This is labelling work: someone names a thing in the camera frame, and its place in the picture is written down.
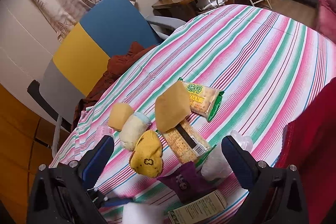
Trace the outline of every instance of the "white plastic bag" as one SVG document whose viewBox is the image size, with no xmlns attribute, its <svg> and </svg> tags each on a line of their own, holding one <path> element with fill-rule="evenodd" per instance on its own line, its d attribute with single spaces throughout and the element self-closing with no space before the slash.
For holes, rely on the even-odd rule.
<svg viewBox="0 0 336 224">
<path fill-rule="evenodd" d="M 243 150 L 252 151 L 253 141 L 250 136 L 242 136 L 238 131 L 232 130 L 230 135 L 240 145 Z M 222 153 L 221 142 L 210 152 L 205 160 L 201 174 L 207 180 L 216 178 L 226 178 L 232 172 L 232 169 Z"/>
</svg>

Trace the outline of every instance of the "cracker package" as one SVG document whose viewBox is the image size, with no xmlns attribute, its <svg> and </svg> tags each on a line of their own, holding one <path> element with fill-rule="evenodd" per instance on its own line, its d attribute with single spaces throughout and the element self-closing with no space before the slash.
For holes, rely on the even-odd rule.
<svg viewBox="0 0 336 224">
<path fill-rule="evenodd" d="M 182 164 L 196 162 L 210 149 L 209 143 L 185 119 L 162 135 Z"/>
<path fill-rule="evenodd" d="M 224 91 L 190 82 L 182 83 L 189 92 L 191 111 L 206 117 L 210 122 L 221 105 Z"/>
</svg>

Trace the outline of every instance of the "green snack wrapper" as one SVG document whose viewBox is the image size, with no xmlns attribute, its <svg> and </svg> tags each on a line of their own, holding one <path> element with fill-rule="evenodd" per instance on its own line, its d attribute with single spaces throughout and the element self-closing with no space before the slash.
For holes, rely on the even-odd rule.
<svg viewBox="0 0 336 224">
<path fill-rule="evenodd" d="M 191 111 L 206 117 L 207 121 L 210 122 L 221 105 L 224 91 L 205 85 L 184 82 L 181 77 L 178 80 L 182 81 L 189 92 Z"/>
</svg>

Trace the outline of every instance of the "pink and green stripes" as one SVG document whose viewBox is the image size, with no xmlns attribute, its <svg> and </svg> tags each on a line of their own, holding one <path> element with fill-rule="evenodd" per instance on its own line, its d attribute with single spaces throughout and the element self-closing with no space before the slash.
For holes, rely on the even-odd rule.
<svg viewBox="0 0 336 224">
<path fill-rule="evenodd" d="M 281 149 L 283 127 L 335 76 L 335 45 L 306 26 L 260 8 L 228 5 L 200 15 L 176 30 L 162 45 L 135 63 L 81 118 L 58 153 L 57 162 L 80 159 L 92 148 L 95 130 L 106 124 L 114 102 L 127 102 L 152 120 L 155 99 L 179 77 L 224 90 L 219 112 L 208 123 L 192 113 L 188 121 L 211 145 L 232 129 L 254 141 L 252 155 L 273 165 Z M 137 202 L 180 206 L 177 196 L 155 179 L 134 173 L 130 153 L 115 134 L 115 152 L 96 186 L 107 195 L 133 196 Z M 165 140 L 163 174 L 179 166 Z M 211 220 L 223 223 L 246 192 L 234 177 L 217 182 L 228 208 Z M 104 208 L 109 223 L 122 222 L 122 207 Z"/>
</svg>

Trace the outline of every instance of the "cardboard box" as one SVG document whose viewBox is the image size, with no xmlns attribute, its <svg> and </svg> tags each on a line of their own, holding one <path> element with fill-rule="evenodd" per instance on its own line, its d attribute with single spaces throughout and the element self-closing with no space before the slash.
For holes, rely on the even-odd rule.
<svg viewBox="0 0 336 224">
<path fill-rule="evenodd" d="M 173 224 L 193 224 L 222 212 L 227 202 L 219 190 L 189 203 L 183 207 L 168 212 Z"/>
</svg>

